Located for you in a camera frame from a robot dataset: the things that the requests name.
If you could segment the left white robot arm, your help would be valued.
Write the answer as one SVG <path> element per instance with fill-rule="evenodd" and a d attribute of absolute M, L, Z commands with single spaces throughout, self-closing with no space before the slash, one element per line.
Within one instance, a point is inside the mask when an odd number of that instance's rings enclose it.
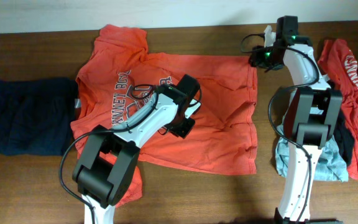
<path fill-rule="evenodd" d="M 85 205 L 85 223 L 112 223 L 116 205 L 132 182 L 142 146 L 160 129 L 186 138 L 195 125 L 191 115 L 201 103 L 199 82 L 184 75 L 177 85 L 152 87 L 150 100 L 130 118 L 106 129 L 97 126 L 83 135 L 86 144 L 72 179 Z"/>

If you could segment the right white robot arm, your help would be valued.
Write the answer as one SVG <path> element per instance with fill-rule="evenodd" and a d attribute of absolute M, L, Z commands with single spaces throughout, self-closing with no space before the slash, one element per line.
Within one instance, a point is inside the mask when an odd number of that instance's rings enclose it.
<path fill-rule="evenodd" d="M 253 47 L 249 63 L 266 71 L 287 67 L 293 85 L 278 90 L 272 101 L 292 92 L 283 130 L 289 160 L 285 188 L 275 209 L 274 223 L 312 223 L 310 196 L 318 159 L 332 138 L 340 112 L 342 95 L 324 80 L 314 59 L 309 37 L 298 32 L 298 18 L 278 18 L 276 29 L 267 27 L 260 36 L 264 45 Z"/>

